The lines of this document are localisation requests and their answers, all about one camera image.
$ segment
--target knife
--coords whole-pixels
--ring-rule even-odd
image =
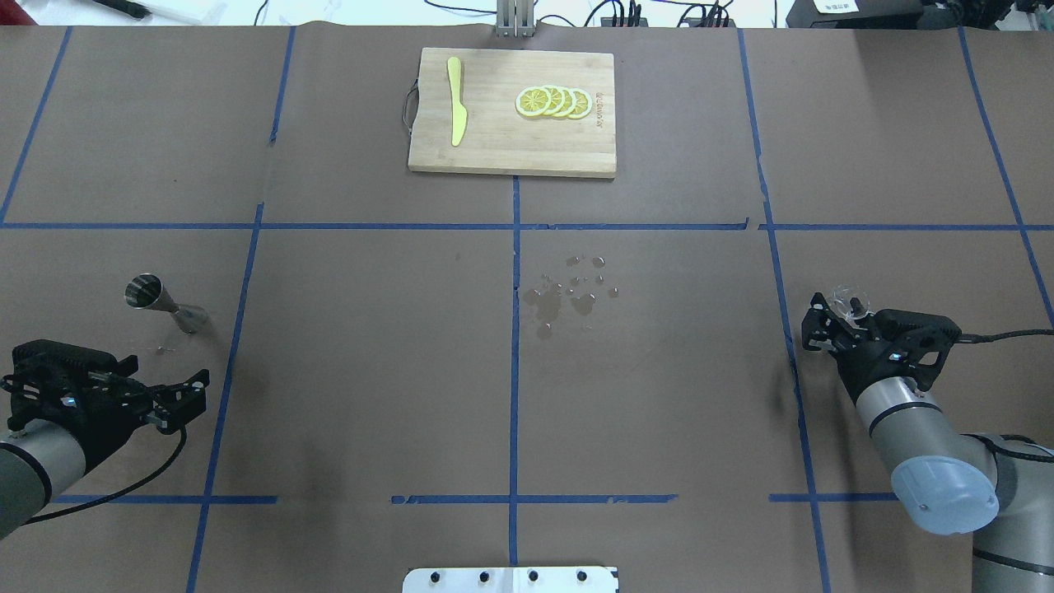
[[[450,104],[452,105],[450,144],[457,145],[465,137],[465,125],[468,123],[468,110],[461,102],[461,58],[451,56],[447,60],[447,75],[450,76]]]

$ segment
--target wooden cutting board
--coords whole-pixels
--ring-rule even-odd
[[[462,102],[468,124],[450,143],[447,58],[462,60]],[[527,118],[515,99],[527,86],[579,87],[593,110],[579,120]],[[614,57],[611,54],[425,47],[419,103],[410,139],[411,171],[612,178]]]

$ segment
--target stack of lemon slices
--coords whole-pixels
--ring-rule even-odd
[[[582,119],[592,111],[592,96],[582,88],[558,84],[528,86],[516,97],[516,112],[524,117]]]

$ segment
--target white sticker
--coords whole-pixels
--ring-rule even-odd
[[[858,13],[856,0],[813,0],[816,9],[821,15],[843,15],[845,13]]]

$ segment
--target jigger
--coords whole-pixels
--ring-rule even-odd
[[[201,308],[180,305],[172,300],[161,278],[154,274],[139,274],[124,286],[124,301],[133,310],[164,312],[172,315],[179,330],[195,334],[209,323],[209,314]]]

